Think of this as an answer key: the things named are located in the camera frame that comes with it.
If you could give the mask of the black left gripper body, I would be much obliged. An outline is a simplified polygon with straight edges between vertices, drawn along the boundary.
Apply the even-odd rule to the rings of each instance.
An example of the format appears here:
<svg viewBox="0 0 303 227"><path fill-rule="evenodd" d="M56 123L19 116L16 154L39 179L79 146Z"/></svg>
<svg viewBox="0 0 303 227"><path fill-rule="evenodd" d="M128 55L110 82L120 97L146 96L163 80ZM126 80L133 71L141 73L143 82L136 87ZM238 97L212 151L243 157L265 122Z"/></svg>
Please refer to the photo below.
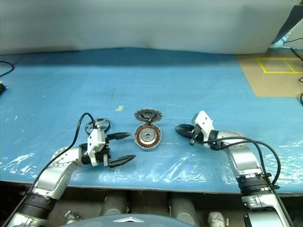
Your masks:
<svg viewBox="0 0 303 227"><path fill-rule="evenodd" d="M109 139L105 139L105 145L100 152L96 153L96 161L98 164L101 162L103 166L110 167L111 150L109 148Z"/></svg>

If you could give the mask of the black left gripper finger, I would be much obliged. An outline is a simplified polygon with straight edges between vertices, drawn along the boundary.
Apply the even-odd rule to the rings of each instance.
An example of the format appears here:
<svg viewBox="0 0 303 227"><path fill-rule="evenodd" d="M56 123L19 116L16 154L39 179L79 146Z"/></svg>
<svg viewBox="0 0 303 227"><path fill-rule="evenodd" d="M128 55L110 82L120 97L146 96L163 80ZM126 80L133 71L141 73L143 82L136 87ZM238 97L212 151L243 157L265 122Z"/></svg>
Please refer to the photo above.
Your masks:
<svg viewBox="0 0 303 227"><path fill-rule="evenodd" d="M114 161L110 161L109 162L109 167L113 168L113 167L117 167L117 166L121 166L126 164L127 162L131 161L132 159L134 159L136 157L136 155L127 155L127 156L123 156L120 157L117 160Z"/></svg>
<svg viewBox="0 0 303 227"><path fill-rule="evenodd" d="M128 132L117 132L117 133L111 133L107 135L107 140L121 140L124 139L126 137L131 136L131 133Z"/></svg>

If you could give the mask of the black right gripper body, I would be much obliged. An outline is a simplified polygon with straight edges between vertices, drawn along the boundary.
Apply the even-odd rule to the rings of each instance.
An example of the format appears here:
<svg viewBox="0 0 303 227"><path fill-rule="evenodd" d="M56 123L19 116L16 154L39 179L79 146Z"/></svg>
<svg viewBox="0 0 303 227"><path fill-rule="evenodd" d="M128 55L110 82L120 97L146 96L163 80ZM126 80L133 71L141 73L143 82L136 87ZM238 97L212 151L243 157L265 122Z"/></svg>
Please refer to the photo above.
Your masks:
<svg viewBox="0 0 303 227"><path fill-rule="evenodd" d="M191 136L190 136L190 145L194 145L195 143L203 144L204 135L202 133L202 129L199 125L195 125L191 127Z"/></svg>

